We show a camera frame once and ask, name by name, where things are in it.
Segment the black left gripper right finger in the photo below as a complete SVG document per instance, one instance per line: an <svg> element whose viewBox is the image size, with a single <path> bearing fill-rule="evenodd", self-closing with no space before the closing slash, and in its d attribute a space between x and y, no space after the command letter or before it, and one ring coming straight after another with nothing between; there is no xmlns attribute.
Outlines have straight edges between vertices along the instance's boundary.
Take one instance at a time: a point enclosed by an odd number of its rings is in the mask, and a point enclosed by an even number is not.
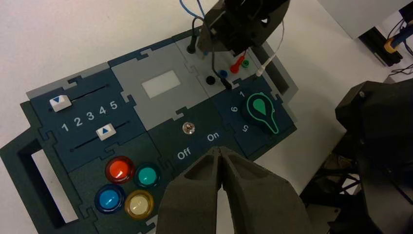
<svg viewBox="0 0 413 234"><path fill-rule="evenodd" d="M305 205L289 181L221 147L222 185L236 234L311 234Z"/></svg>

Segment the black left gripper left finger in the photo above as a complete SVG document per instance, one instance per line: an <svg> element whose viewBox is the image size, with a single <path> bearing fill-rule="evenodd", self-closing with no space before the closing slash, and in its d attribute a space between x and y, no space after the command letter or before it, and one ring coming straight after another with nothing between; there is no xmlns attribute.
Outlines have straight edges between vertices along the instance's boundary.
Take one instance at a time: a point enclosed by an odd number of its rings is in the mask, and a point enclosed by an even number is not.
<svg viewBox="0 0 413 234"><path fill-rule="evenodd" d="M171 181L159 206L157 234L214 234L221 150L212 147Z"/></svg>

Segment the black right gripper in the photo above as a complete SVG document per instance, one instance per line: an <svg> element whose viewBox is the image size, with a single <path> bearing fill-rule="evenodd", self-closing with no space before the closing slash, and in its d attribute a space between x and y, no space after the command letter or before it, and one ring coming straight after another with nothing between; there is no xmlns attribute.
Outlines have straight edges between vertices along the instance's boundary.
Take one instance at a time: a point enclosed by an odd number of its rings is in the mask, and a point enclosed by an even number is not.
<svg viewBox="0 0 413 234"><path fill-rule="evenodd" d="M197 47L203 53L231 51L238 55L249 47L262 45L281 24L288 0L219 0L204 11ZM224 13L225 46L220 41L217 22Z"/></svg>

